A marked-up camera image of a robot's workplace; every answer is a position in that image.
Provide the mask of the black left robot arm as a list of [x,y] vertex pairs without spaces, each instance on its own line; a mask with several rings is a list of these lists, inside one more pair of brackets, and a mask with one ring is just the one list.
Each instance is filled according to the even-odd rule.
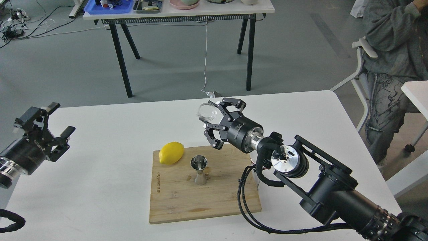
[[31,175],[45,160],[56,162],[67,150],[75,127],[68,126],[58,137],[48,129],[50,115],[60,107],[52,102],[46,108],[30,107],[16,118],[14,128],[23,136],[1,152],[0,186],[9,189],[20,175]]

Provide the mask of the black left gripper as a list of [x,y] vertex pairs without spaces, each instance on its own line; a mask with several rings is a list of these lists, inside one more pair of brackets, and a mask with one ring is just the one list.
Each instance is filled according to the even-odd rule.
[[[30,107],[21,117],[16,118],[14,127],[22,129],[24,134],[1,152],[1,164],[9,163],[22,174],[31,175],[44,160],[56,162],[70,148],[68,141],[76,130],[75,127],[68,126],[55,138],[48,130],[49,116],[59,107],[60,104],[57,102],[52,102],[46,108]],[[32,132],[36,136],[51,137],[41,139],[25,137]]]

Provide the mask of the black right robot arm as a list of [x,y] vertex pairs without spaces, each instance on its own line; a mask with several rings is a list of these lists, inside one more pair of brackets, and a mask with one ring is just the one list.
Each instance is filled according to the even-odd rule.
[[[304,234],[336,229],[356,230],[371,241],[426,241],[427,221],[416,215],[395,216],[355,190],[358,182],[352,170],[299,135],[284,145],[282,135],[263,135],[263,127],[242,113],[246,103],[224,98],[203,103],[197,116],[204,123],[204,135],[220,150],[225,142],[243,153],[257,152],[252,166],[239,179],[237,202],[242,216],[257,229],[275,234]],[[288,186],[302,200],[300,206],[322,226],[311,229],[278,230],[259,222],[245,199],[245,184],[254,170],[270,187]]]

